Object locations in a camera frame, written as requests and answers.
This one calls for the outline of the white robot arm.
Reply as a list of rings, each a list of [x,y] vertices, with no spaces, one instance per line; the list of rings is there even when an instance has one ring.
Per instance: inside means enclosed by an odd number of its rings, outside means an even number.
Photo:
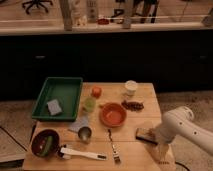
[[[194,143],[213,156],[213,132],[193,123],[194,113],[187,106],[180,106],[165,112],[161,122],[152,129],[157,142],[157,162],[167,164],[165,159],[169,145],[177,135]]]

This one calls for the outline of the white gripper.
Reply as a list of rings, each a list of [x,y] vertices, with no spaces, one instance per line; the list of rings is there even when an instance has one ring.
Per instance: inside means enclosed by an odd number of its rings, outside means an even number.
[[[158,124],[156,127],[150,128],[149,133],[153,140],[158,144],[158,162],[166,163],[165,157],[169,149],[168,144],[174,140],[174,137],[163,124]]]

